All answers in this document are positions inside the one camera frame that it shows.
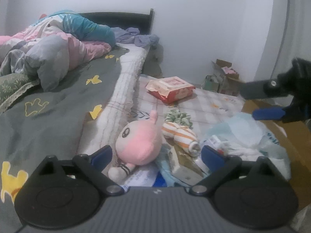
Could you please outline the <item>blue white wipes pack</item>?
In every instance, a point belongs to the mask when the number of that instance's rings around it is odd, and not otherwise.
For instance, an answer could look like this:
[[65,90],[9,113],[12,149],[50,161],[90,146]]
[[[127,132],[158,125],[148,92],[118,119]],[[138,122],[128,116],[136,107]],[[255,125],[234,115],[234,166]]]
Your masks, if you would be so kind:
[[167,187],[167,183],[155,163],[140,166],[121,182],[120,186],[127,191],[130,187]]

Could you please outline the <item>cardboard box with clutter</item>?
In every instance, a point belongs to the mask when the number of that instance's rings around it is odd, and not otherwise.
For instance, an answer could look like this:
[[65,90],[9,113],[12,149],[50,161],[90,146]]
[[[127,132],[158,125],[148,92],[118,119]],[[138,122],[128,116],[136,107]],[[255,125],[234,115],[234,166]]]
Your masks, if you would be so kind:
[[222,59],[216,59],[212,62],[213,74],[215,75],[218,86],[218,93],[238,96],[239,86],[242,81],[239,79],[239,74],[232,68],[232,63]]

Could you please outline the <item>gold tissue pack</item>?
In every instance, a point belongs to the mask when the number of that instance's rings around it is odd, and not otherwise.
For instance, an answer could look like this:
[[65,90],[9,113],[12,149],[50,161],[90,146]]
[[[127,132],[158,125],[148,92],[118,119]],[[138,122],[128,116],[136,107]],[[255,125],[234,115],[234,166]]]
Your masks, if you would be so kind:
[[178,145],[171,147],[168,156],[171,174],[182,183],[193,186],[210,174],[200,157],[189,156]]

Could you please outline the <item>brown cardboard box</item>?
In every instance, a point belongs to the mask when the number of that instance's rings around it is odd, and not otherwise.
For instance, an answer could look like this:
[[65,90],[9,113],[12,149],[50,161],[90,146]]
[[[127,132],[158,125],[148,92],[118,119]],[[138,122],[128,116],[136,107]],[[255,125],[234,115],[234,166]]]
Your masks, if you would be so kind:
[[310,131],[303,122],[261,121],[286,149],[292,172],[289,181],[299,200],[298,210],[310,204]]

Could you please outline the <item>white plastic bag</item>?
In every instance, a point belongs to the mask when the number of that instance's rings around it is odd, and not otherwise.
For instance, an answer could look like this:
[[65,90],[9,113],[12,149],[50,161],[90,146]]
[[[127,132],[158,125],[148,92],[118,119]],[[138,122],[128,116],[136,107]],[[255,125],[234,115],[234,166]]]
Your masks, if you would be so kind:
[[286,180],[291,179],[290,160],[275,135],[263,123],[254,120],[250,114],[238,113],[207,130],[204,140],[216,135],[228,155],[239,156],[244,161],[255,162],[265,156],[276,166]]

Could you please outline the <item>green paper bag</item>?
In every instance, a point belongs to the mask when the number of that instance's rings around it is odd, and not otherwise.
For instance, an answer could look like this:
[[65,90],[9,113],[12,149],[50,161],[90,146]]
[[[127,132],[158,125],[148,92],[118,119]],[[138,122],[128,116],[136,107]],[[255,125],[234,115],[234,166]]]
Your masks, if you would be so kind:
[[204,79],[204,83],[202,84],[203,90],[218,92],[219,82],[215,75],[207,75]]

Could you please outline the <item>pink plush toy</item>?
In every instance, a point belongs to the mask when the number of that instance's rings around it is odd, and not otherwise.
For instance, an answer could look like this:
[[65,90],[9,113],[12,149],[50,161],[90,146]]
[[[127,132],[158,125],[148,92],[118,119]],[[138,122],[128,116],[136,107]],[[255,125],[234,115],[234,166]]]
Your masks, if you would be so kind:
[[132,121],[122,129],[115,144],[120,164],[108,171],[112,181],[122,182],[137,166],[147,165],[157,158],[162,146],[157,120],[158,113],[153,110],[149,119]]

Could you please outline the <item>orange striped carrot plush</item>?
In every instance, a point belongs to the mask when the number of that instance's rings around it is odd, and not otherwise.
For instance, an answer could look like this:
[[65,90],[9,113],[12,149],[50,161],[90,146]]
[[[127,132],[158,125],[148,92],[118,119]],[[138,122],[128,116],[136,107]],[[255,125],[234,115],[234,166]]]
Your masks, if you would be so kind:
[[172,109],[167,112],[162,125],[162,133],[166,139],[171,139],[189,156],[198,157],[201,153],[199,140],[192,130],[191,117],[187,113]]

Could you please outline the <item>grey bed sheet yellow prints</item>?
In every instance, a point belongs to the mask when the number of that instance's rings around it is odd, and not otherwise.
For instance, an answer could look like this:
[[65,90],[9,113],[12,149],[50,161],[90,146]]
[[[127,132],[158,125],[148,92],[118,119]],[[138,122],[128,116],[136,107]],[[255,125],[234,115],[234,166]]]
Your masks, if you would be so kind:
[[54,90],[35,90],[1,114],[1,232],[21,227],[14,200],[39,163],[76,154],[87,116],[109,102],[126,53],[116,47],[68,72]]

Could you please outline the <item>red pink wipes pack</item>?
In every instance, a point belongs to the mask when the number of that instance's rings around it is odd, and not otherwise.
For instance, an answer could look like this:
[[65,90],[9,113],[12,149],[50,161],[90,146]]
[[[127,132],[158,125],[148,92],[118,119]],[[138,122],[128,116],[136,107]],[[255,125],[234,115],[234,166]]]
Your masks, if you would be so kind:
[[195,88],[194,85],[176,76],[150,80],[145,87],[149,94],[165,104],[191,96]]

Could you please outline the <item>green floral pillow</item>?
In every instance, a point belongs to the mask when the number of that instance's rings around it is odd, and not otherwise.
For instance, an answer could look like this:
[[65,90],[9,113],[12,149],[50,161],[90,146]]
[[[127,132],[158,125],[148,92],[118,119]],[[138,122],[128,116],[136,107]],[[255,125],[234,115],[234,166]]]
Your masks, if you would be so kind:
[[28,90],[40,84],[38,78],[24,74],[9,74],[1,77],[1,114]]

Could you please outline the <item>pink grey quilt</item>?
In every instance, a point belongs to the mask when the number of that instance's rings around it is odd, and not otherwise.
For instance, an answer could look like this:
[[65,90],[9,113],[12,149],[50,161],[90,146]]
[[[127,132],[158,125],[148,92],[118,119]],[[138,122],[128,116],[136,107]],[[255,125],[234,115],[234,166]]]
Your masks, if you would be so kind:
[[111,49],[105,42],[80,41],[52,23],[42,22],[13,36],[1,36],[1,76],[18,73],[37,77],[43,90],[49,91],[69,71]]

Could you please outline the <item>black bed headboard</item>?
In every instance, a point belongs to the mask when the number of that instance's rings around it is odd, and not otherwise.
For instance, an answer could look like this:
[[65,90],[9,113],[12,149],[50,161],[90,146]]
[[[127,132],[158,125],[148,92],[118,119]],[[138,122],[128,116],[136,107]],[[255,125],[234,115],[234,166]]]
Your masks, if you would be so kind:
[[149,14],[128,12],[80,13],[83,17],[97,24],[119,27],[124,30],[130,27],[138,28],[142,35],[149,35],[151,33],[154,14],[154,9],[150,9]]

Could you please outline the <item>teal blue blanket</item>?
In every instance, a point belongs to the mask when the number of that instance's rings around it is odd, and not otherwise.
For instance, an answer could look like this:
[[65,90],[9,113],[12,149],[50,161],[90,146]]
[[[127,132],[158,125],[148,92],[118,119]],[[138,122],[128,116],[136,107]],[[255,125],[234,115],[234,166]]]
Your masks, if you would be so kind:
[[115,34],[107,25],[100,25],[71,11],[61,10],[39,19],[32,26],[40,23],[52,23],[63,32],[73,35],[80,41],[99,41],[114,47],[116,44]]

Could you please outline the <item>purple crumpled clothes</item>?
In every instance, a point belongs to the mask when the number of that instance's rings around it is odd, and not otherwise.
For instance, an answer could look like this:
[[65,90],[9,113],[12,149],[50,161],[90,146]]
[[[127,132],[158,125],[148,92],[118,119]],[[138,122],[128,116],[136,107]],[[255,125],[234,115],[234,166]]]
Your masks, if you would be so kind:
[[121,44],[135,44],[137,47],[157,46],[159,37],[155,34],[141,35],[138,28],[129,27],[125,30],[119,27],[111,28],[114,32],[115,40]]

